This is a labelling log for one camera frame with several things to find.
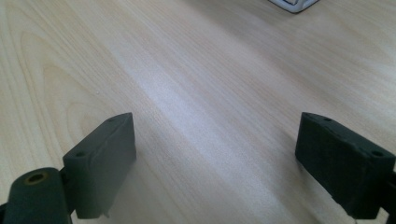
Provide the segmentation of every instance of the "black plastic part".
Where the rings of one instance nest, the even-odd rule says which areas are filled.
[[[393,172],[390,180],[385,185],[384,189],[381,190],[382,203],[381,206],[389,213],[389,223],[396,217],[396,174]]]
[[[3,223],[4,216],[6,215],[7,204],[0,205],[0,223]]]
[[[64,155],[68,211],[76,209],[78,218],[106,215],[135,159],[132,113],[103,122]]]
[[[356,219],[376,218],[395,156],[338,122],[303,113],[296,157]]]
[[[58,170],[42,168],[22,175],[11,186],[4,224],[70,224]]]

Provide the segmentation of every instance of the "wooden table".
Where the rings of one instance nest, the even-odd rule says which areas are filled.
[[[394,0],[3,0],[0,202],[132,111],[111,219],[75,223],[353,224],[294,157],[300,116],[396,153],[395,24]]]

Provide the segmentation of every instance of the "wood grain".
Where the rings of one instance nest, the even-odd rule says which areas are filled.
[[[0,201],[134,113],[138,160],[111,218],[354,223],[294,158],[301,112],[396,153],[396,2],[0,1]],[[359,223],[385,223],[378,220]]]

